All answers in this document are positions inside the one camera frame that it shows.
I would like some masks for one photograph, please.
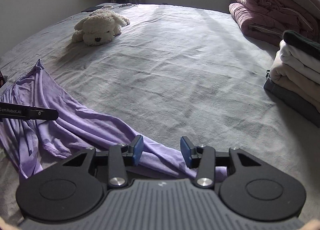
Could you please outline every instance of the black folded cloth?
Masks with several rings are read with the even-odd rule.
[[[295,31],[285,31],[283,33],[285,43],[294,46],[310,56],[320,60],[320,44],[307,39]]]
[[[85,10],[82,11],[83,12],[87,12],[87,13],[90,13],[90,12],[93,12],[95,10],[98,10],[98,9],[101,9],[104,5],[100,5],[100,6],[94,6],[94,7],[89,7]]]

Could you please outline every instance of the bed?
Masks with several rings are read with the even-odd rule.
[[[217,151],[240,147],[302,182],[300,218],[320,218],[320,131],[263,89],[277,47],[242,35],[231,15],[188,7],[116,8],[131,20],[112,42],[71,42],[73,15],[0,58],[14,82],[41,58],[76,100],[171,148],[187,135]],[[43,152],[43,166],[54,159]],[[0,215],[17,224],[18,174],[0,151]]]

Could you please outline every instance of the purple cloth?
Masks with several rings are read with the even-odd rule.
[[[64,159],[90,146],[105,150],[117,143],[129,144],[139,134],[120,119],[78,103],[55,83],[40,60],[30,72],[6,88],[0,101],[59,112],[56,121],[3,119],[0,123],[0,142],[24,178],[43,169],[38,160],[39,144],[53,156]],[[187,168],[179,151],[146,136],[143,139],[140,165],[174,177],[195,177],[196,171]],[[223,180],[226,168],[216,170],[217,180]]]

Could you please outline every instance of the gray folded cloth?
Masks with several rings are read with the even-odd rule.
[[[293,91],[289,91],[281,86],[278,86],[271,80],[270,77],[268,77],[263,88],[284,101],[288,106],[312,122],[315,126],[320,128],[320,113],[307,100],[303,99]]]

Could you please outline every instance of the stuffed animal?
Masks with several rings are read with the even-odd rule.
[[[88,46],[98,46],[121,34],[121,27],[129,25],[130,20],[110,10],[111,8],[112,6],[106,5],[79,21],[75,26],[72,41],[83,41]]]

